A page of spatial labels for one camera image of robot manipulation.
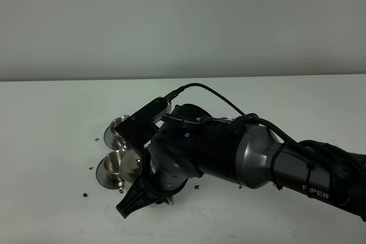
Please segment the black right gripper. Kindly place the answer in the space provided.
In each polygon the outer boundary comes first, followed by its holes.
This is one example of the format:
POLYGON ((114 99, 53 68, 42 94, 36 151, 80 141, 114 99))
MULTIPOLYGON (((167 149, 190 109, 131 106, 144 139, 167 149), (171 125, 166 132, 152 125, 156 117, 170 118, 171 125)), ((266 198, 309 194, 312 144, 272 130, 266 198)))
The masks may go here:
POLYGON ((155 98, 116 127, 118 134, 141 157, 139 176, 116 206, 123 217, 151 204, 164 202, 181 191, 187 182, 186 178, 179 176, 173 177, 170 182, 168 172, 151 164, 152 156, 144 148, 159 129, 150 120, 162 112, 167 104, 166 99, 155 98))

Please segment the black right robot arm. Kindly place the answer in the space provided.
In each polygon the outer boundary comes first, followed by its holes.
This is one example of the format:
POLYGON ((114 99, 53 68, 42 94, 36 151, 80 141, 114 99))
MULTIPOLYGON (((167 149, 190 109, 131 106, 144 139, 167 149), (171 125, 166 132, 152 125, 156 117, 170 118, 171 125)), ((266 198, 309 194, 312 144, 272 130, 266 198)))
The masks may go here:
POLYGON ((205 174, 256 189, 273 183, 362 218, 365 156, 316 141, 295 142, 254 114, 214 118, 159 97, 116 127, 141 157, 138 177, 117 205, 127 217, 205 174))

